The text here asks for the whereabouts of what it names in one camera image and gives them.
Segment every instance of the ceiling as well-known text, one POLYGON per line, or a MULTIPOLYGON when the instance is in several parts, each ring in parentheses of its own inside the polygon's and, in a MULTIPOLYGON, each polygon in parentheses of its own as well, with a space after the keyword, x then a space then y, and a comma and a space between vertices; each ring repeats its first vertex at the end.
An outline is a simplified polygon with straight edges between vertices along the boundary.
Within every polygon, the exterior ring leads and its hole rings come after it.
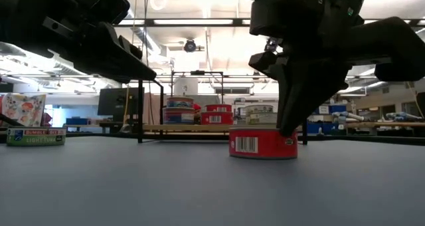
MULTIPOLYGON (((251 1, 249 0, 148 0, 145 9, 144 0, 128 0, 131 3, 131 11, 136 18, 249 18, 251 1)), ((365 0, 361 10, 361 16, 365 19, 381 19, 385 17, 398 16, 403 19, 419 19, 425 17, 425 0, 365 0)), ((133 34, 130 28, 117 27, 118 35, 123 35, 135 45, 141 45, 139 37, 133 34)), ((177 67, 178 62, 187 63, 189 58, 199 64, 200 69, 225 71, 228 74, 252 74, 254 71, 247 65, 251 55, 262 52, 266 43, 265 37, 255 37, 249 34, 247 27, 150 27, 147 29, 152 41, 162 48, 161 54, 153 53, 149 56, 150 67, 154 68, 159 74, 169 74, 171 71, 170 60, 175 59, 177 67), (187 39, 194 39, 197 46, 202 47, 201 51, 188 53, 182 51, 182 47, 187 39), (208 41, 208 54, 210 65, 207 64, 206 46, 208 41)), ((23 62, 28 62, 39 71, 40 74, 52 74, 58 72, 57 69, 49 71, 43 69, 44 65, 35 63, 31 58, 23 62)), ((57 62, 63 62, 62 59, 54 59, 53 65, 57 62)), ((180 64, 179 70, 184 70, 184 64, 180 64)), ((356 66, 350 71, 349 75, 360 75, 370 71, 374 66, 356 66)), ((72 63, 66 62, 59 67, 59 70, 68 70, 67 74, 84 73, 71 71, 72 63)), ((350 85, 361 84, 367 86, 375 83, 376 79, 369 80, 347 80, 350 85)), ((93 89, 92 85, 113 86, 112 81, 103 81, 95 79, 84 79, 83 82, 77 81, 77 84, 83 84, 93 89)))

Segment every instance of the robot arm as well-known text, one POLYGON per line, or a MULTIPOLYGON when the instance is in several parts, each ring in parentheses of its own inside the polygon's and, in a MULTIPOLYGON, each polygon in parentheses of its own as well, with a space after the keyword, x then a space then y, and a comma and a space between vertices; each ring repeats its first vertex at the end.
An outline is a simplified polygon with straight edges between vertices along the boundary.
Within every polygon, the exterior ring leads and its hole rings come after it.
POLYGON ((88 74, 122 83, 153 80, 142 52, 118 37, 127 0, 0 0, 0 41, 44 57, 58 53, 88 74))
POLYGON ((278 124, 290 136, 320 104, 347 88, 355 65, 375 64, 381 81, 425 76, 425 43, 401 19, 364 25, 363 0, 254 0, 250 33, 279 39, 282 53, 249 65, 279 82, 278 124))

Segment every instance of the computer monitor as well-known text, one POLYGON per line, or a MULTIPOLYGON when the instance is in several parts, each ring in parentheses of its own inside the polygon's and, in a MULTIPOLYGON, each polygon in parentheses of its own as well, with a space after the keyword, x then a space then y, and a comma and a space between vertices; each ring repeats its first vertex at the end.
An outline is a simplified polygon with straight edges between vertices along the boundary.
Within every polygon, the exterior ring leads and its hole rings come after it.
MULTIPOLYGON (((101 89, 99 95, 99 116, 123 117, 126 107, 127 88, 101 89)), ((137 114, 139 89, 129 88, 127 114, 137 114)))

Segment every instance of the red can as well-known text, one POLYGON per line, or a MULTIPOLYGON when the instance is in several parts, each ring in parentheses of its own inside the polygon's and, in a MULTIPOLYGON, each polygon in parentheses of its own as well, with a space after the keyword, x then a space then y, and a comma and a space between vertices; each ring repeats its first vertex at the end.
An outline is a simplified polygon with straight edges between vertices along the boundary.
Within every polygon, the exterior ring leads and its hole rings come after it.
POLYGON ((232 112, 232 105, 229 104, 211 104, 206 105, 205 108, 207 108, 207 112, 210 111, 218 111, 218 112, 232 112))
POLYGON ((201 124, 203 125, 233 125, 232 112, 202 112, 201 124))
POLYGON ((297 132, 283 137, 276 128, 231 128, 228 149, 234 157, 295 159, 298 156, 297 132))

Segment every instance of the barcode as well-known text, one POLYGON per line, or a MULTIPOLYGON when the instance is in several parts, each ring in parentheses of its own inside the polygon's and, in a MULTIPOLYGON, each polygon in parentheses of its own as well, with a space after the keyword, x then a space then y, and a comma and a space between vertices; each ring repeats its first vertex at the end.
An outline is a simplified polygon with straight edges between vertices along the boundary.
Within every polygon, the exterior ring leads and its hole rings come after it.
POLYGON ((221 123, 221 116, 210 116, 210 123, 221 123))
POLYGON ((258 138, 236 137, 236 152, 258 153, 258 138))

